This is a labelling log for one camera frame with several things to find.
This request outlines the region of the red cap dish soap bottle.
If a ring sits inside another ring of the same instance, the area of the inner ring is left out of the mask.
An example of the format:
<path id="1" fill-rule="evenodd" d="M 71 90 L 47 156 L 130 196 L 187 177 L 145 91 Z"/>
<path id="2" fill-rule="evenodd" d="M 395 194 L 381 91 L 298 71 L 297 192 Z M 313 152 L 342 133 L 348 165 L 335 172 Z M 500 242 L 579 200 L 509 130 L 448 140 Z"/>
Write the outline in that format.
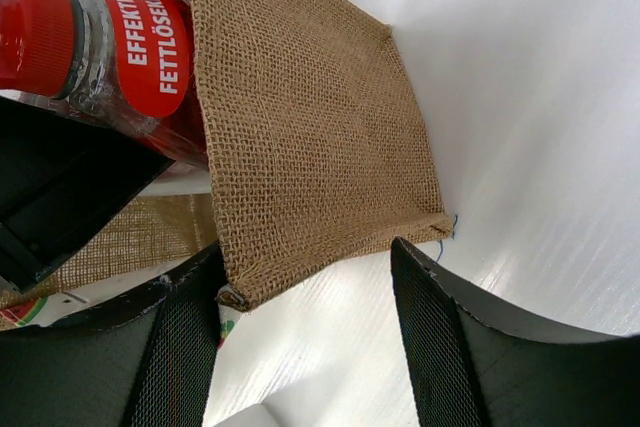
<path id="1" fill-rule="evenodd" d="M 70 107 L 205 170 L 182 0 L 1 0 L 1 87 Z"/>

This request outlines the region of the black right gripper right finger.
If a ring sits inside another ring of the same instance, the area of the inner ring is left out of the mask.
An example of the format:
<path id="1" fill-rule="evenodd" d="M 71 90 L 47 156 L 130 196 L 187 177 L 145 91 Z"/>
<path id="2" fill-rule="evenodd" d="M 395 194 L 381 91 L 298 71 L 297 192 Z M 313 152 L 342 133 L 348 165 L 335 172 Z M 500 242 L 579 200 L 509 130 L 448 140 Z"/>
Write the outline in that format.
<path id="1" fill-rule="evenodd" d="M 534 314 L 400 237 L 391 273 L 420 425 L 638 425 L 638 336 Z"/>

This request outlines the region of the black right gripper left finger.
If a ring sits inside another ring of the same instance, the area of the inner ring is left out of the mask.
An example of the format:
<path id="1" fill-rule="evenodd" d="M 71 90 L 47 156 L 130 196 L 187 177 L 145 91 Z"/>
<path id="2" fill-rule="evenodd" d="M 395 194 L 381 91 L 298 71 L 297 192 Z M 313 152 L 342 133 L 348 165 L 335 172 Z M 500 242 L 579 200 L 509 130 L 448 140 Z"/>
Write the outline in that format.
<path id="1" fill-rule="evenodd" d="M 218 244 L 47 327 L 1 334 L 4 426 L 199 426 L 221 336 Z"/>

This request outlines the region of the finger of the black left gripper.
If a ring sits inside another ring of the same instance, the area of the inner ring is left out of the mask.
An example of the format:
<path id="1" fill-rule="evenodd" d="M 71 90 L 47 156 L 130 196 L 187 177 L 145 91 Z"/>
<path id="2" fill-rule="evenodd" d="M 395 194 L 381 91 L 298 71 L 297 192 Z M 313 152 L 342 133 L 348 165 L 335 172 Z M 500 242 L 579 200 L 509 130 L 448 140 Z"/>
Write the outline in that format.
<path id="1" fill-rule="evenodd" d="M 115 130 L 2 99 L 2 288 L 44 282 L 172 163 Z"/>

